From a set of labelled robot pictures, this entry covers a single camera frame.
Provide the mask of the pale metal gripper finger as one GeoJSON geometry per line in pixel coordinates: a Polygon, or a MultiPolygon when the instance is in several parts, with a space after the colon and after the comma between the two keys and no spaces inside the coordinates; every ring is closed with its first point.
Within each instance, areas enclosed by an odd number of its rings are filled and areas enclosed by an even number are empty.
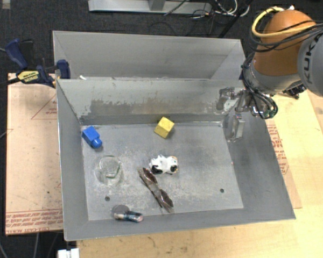
{"type": "Polygon", "coordinates": [[[227,115],[223,122],[224,135],[228,142],[235,142],[243,137],[245,120],[240,113],[227,115]]]}
{"type": "Polygon", "coordinates": [[[219,111],[230,111],[236,104],[236,94],[234,87],[227,87],[219,90],[219,100],[216,108],[219,111]]]}

